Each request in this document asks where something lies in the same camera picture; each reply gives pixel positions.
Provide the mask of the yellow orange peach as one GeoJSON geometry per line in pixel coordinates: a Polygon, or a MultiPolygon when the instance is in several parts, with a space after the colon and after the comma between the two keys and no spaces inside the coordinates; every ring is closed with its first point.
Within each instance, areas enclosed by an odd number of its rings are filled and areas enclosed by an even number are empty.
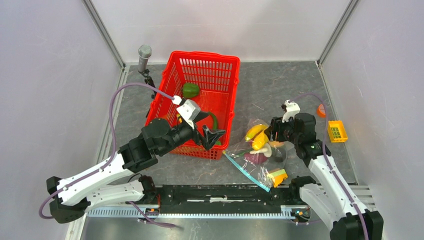
{"type": "Polygon", "coordinates": [[[269,145],[270,145],[272,148],[280,148],[280,147],[282,147],[284,144],[285,144],[284,142],[279,142],[279,141],[270,141],[270,142],[269,142],[269,145]]]}

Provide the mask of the purple vegetable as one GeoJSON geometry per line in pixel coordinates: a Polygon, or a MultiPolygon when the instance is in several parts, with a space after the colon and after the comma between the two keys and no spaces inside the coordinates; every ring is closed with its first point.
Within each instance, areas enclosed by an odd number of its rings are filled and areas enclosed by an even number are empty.
{"type": "Polygon", "coordinates": [[[250,163],[254,165],[260,165],[268,160],[268,158],[265,157],[263,154],[246,153],[244,157],[246,161],[249,161],[250,163]]]}

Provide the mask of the yellow banana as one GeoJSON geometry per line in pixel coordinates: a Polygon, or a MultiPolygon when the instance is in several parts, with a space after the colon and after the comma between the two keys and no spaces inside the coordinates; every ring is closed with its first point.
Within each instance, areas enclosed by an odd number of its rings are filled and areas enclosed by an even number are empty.
{"type": "Polygon", "coordinates": [[[253,127],[251,127],[247,131],[247,133],[246,133],[246,135],[244,137],[244,140],[246,142],[249,142],[249,141],[253,140],[253,138],[255,136],[257,136],[260,132],[264,131],[267,128],[268,128],[268,125],[266,125],[266,124],[257,124],[257,125],[254,125],[253,127]]]}

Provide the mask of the clear zip top bag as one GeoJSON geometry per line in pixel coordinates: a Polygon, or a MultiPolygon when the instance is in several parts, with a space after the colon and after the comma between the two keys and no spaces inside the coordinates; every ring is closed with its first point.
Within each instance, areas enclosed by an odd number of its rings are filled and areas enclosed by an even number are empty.
{"type": "Polygon", "coordinates": [[[285,165],[294,148],[289,142],[270,140],[265,133],[268,127],[261,119],[251,119],[243,138],[223,152],[243,175],[266,192],[288,178],[285,165]]]}

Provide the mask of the dark purple plum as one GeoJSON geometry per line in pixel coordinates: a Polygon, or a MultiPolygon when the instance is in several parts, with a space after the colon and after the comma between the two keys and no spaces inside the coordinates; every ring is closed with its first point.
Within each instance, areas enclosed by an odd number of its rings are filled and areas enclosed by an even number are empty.
{"type": "Polygon", "coordinates": [[[285,147],[274,148],[273,150],[274,150],[272,154],[273,160],[276,163],[285,163],[287,160],[287,154],[288,154],[286,148],[285,147]]]}

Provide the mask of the white mushroom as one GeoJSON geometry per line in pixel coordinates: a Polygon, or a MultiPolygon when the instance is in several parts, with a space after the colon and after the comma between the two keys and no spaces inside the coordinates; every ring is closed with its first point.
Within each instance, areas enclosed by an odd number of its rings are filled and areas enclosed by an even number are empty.
{"type": "Polygon", "coordinates": [[[273,149],[272,149],[272,147],[269,144],[266,144],[261,149],[259,149],[259,150],[251,150],[249,153],[251,155],[263,154],[266,158],[269,158],[273,154],[273,149]]]}

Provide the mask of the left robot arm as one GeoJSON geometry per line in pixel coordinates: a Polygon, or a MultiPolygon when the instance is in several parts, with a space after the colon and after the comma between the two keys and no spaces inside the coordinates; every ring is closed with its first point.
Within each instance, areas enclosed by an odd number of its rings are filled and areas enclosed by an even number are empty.
{"type": "Polygon", "coordinates": [[[157,198],[157,190],[150,176],[142,175],[125,184],[111,183],[157,164],[157,157],[190,140],[208,151],[225,133],[223,129],[209,129],[206,125],[199,132],[185,121],[171,127],[167,120],[155,118],[141,129],[138,137],[104,162],[69,178],[48,178],[46,186],[52,195],[50,214],[59,224],[65,224],[98,207],[138,201],[151,204],[157,198]]]}

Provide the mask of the yellow squash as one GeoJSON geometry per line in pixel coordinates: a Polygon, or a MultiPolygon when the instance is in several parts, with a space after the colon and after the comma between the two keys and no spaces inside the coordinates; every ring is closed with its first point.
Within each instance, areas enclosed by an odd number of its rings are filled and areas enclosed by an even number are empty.
{"type": "Polygon", "coordinates": [[[254,151],[262,149],[269,142],[269,137],[264,131],[258,133],[251,141],[251,147],[254,151]]]}

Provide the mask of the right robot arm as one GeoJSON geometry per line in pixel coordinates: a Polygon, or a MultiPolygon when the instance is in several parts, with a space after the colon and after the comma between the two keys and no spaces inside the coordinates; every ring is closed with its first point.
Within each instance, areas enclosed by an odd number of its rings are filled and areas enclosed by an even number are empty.
{"type": "Polygon", "coordinates": [[[319,180],[309,176],[294,178],[289,199],[295,204],[305,202],[314,209],[329,229],[332,240],[381,240],[384,220],[357,197],[340,171],[326,144],[317,138],[316,118],[299,111],[287,110],[274,117],[269,125],[257,124],[249,129],[244,140],[251,144],[251,154],[270,156],[271,142],[290,142],[297,156],[319,180]]]}

